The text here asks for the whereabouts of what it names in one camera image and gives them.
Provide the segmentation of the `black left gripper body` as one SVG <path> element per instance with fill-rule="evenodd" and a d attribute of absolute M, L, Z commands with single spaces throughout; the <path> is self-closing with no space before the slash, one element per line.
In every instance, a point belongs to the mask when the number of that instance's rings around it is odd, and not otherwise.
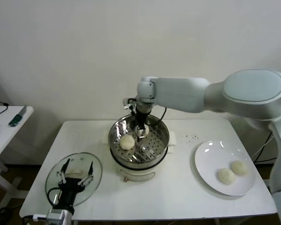
<path fill-rule="evenodd" d="M 58 206 L 73 206 L 78 193 L 82 192 L 85 187 L 81 185 L 82 179 L 66 178 L 65 183 L 59 184 L 61 195 Z"/>

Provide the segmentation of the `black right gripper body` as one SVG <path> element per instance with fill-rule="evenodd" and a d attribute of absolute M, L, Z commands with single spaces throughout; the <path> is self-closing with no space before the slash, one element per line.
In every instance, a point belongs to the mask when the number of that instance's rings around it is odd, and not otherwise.
<path fill-rule="evenodd" d="M 145 122 L 148 115 L 148 113 L 136 112 L 135 119 L 138 128 L 145 128 Z"/>

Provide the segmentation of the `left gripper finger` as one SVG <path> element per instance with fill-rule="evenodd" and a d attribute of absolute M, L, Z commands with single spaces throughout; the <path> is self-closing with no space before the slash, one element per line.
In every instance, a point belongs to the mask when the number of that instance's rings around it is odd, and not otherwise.
<path fill-rule="evenodd" d="M 79 186 L 87 186 L 93 180 L 93 162 L 91 162 L 88 174 L 79 182 Z"/>
<path fill-rule="evenodd" d="M 70 159 L 68 159 L 62 166 L 60 171 L 57 171 L 57 178 L 59 184 L 65 184 L 66 178 L 65 178 L 65 172 L 67 170 L 68 164 L 70 162 Z"/>

